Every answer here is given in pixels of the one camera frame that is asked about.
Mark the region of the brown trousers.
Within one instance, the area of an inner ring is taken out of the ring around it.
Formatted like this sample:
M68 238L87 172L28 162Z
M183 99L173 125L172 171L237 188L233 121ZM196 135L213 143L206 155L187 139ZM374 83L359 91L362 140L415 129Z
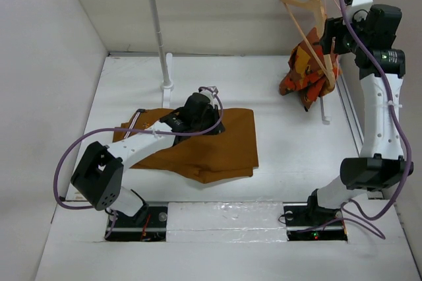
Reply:
M259 167L253 110L225 109L222 125L225 131L219 135L189 138L132 168L170 171L200 183L253 176Z

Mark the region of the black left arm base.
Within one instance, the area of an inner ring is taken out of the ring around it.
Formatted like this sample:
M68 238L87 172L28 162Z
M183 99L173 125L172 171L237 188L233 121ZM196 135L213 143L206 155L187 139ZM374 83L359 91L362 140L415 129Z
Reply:
M166 240L167 203L149 204L148 211L140 223L135 223L128 216L117 211L115 225L113 212L109 213L105 229L105 240L114 242L162 242Z

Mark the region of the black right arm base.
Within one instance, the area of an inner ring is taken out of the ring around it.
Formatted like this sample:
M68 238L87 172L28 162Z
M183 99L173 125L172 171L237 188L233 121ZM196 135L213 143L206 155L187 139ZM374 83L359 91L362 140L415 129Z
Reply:
M315 196L283 203L278 222L285 226L288 241L347 241L340 209L319 207Z

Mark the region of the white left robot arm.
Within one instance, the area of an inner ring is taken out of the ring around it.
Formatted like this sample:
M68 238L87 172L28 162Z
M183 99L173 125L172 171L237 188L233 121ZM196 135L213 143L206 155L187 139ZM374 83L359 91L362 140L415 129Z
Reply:
M222 125L222 103L214 87L201 87L185 105L171 111L150 127L129 130L123 140L87 146L71 184L97 211L110 210L133 226L143 224L148 204L133 190L122 186L123 174L141 160L202 135L218 135Z

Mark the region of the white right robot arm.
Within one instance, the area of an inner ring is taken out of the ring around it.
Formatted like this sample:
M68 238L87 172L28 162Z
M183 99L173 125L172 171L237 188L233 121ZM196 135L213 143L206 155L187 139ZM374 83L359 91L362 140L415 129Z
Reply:
M413 172L398 120L406 57L392 48L402 11L383 4L341 10L342 17L326 21L320 43L334 39L335 53L355 56L365 101L364 139L359 157L343 159L339 176L308 197L305 216L312 224L333 218L342 203L358 195L402 185Z

